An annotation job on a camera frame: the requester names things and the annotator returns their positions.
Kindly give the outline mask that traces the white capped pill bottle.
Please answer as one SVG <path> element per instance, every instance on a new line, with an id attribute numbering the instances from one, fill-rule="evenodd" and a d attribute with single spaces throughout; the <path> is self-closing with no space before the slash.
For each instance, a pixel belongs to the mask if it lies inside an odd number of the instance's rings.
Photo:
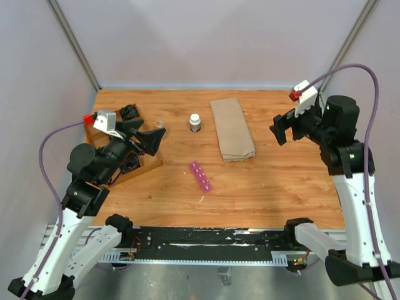
<path id="1" fill-rule="evenodd" d="M 189 117 L 189 128 L 192 132 L 196 133 L 201 130 L 201 118 L 199 114 L 191 114 Z"/>

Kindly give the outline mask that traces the pink weekly pill organizer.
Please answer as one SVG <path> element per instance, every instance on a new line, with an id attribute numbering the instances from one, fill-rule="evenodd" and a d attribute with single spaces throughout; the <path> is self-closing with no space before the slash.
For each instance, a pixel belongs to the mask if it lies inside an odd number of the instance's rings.
<path id="1" fill-rule="evenodd" d="M 190 162 L 188 168 L 204 193 L 208 193 L 213 189 L 209 179 L 197 161 Z"/>

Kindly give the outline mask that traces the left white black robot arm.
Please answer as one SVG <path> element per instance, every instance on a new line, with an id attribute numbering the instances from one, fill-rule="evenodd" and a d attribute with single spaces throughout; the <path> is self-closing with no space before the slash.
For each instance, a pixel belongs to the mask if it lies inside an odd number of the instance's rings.
<path id="1" fill-rule="evenodd" d="M 72 299 L 82 278 L 110 249 L 129 246 L 133 223 L 114 214 L 76 255 L 72 251 L 97 216 L 109 190 L 105 185 L 132 153 L 154 156 L 166 129 L 141 132 L 142 119 L 118 121 L 116 136 L 102 149 L 81 143 L 70 153 L 67 170 L 72 181 L 63 198 L 55 197 L 54 229 L 31 269 L 13 279 L 9 292 L 19 299 Z"/>

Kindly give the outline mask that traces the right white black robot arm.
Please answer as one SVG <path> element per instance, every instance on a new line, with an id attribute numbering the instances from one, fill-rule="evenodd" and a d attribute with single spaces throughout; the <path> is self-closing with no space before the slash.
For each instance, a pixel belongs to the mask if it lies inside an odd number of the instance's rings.
<path id="1" fill-rule="evenodd" d="M 309 138 L 332 177 L 345 221 L 346 242 L 322 232 L 310 219 L 290 219 L 283 242 L 291 249 L 305 246 L 325 264 L 336 286 L 381 281 L 399 277 L 399 263 L 386 247 L 374 199 L 374 161 L 370 149 L 354 138 L 359 107 L 347 96 L 327 99 L 319 117 L 313 107 L 301 114 L 295 109 L 274 117 L 270 130 L 278 144 L 286 143 L 286 130 L 294 140 Z"/>

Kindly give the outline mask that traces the wooden compartment tray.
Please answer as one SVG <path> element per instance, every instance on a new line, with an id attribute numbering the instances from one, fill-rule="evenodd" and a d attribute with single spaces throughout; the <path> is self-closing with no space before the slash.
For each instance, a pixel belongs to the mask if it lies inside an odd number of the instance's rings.
<path id="1" fill-rule="evenodd" d="M 117 114 L 117 121 L 143 119 L 142 113 L 136 104 L 129 104 L 125 107 L 122 107 L 121 109 L 115 111 L 115 113 Z M 83 128 L 87 143 L 93 146 L 96 150 L 96 153 L 99 155 L 99 150 L 109 143 L 107 134 L 95 129 L 92 124 L 86 125 L 84 122 Z M 136 142 L 138 146 L 140 146 L 139 141 L 136 139 L 136 133 L 138 131 L 146 132 L 152 130 L 150 130 L 144 121 L 144 124 L 138 130 L 131 130 L 131 139 Z M 125 162 L 120 166 L 105 165 L 104 167 L 106 170 L 100 175 L 101 184 L 108 187 L 115 186 L 152 171 L 153 169 L 156 169 L 162 165 L 163 160 L 158 152 L 155 156 L 150 156 L 141 149 L 140 156 L 136 156 L 134 153 L 131 153 Z"/>

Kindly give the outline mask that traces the clear bottle yellow capsules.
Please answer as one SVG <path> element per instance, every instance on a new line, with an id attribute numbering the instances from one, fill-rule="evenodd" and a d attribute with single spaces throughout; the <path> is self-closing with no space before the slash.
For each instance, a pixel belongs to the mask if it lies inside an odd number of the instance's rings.
<path id="1" fill-rule="evenodd" d="M 164 122 L 162 120 L 157 120 L 154 123 L 154 126 L 156 129 L 164 129 L 165 128 Z"/>

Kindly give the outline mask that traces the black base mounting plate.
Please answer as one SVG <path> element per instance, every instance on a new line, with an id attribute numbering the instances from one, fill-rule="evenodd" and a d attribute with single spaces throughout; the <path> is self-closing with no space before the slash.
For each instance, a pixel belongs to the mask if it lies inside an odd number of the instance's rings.
<path id="1" fill-rule="evenodd" d="M 305 251 L 283 229 L 221 227 L 135 227 L 120 243 L 131 259 L 144 249 L 189 247 L 261 247 L 267 251 Z"/>

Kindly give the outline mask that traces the right aluminium frame post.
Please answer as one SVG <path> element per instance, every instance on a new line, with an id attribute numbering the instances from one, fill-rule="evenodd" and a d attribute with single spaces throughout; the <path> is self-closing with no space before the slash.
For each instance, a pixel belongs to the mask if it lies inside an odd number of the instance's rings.
<path id="1" fill-rule="evenodd" d="M 329 70 L 332 71 L 341 65 L 346 57 L 347 53 L 351 49 L 352 45 L 354 44 L 356 38 L 360 34 L 362 28 L 364 27 L 365 23 L 367 22 L 370 15 L 376 9 L 380 0 L 367 0 L 362 7 L 358 17 L 356 18 L 352 28 L 348 32 L 344 42 L 342 43 L 339 51 L 337 52 L 334 60 L 332 61 Z"/>

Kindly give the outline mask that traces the aluminium frame post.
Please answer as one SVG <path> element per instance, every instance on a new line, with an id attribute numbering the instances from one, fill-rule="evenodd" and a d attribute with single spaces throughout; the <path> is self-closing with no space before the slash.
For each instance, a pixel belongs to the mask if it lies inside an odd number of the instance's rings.
<path id="1" fill-rule="evenodd" d="M 370 15 L 376 9 L 380 0 L 367 0 L 362 7 L 358 17 L 356 18 L 352 28 L 348 32 L 344 42 L 342 43 L 339 51 L 337 52 L 334 60 L 332 61 L 329 70 L 332 71 L 341 65 L 346 57 L 347 53 L 351 49 L 352 45 L 354 44 L 356 38 L 360 34 L 362 28 L 364 27 L 365 23 L 367 22 Z"/>
<path id="2" fill-rule="evenodd" d="M 100 91 L 101 86 L 79 45 L 79 42 L 66 18 L 66 15 L 62 10 L 61 5 L 57 0 L 47 0 L 46 2 L 92 87 L 96 92 Z"/>

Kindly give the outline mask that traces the left aluminium frame post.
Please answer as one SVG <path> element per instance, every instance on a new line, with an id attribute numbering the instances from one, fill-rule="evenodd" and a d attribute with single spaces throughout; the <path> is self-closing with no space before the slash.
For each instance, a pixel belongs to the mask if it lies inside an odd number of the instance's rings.
<path id="1" fill-rule="evenodd" d="M 47 0 L 46 2 L 92 87 L 96 92 L 100 91 L 101 86 L 79 45 L 79 42 L 66 18 L 66 15 L 62 10 L 61 5 L 57 0 Z"/>

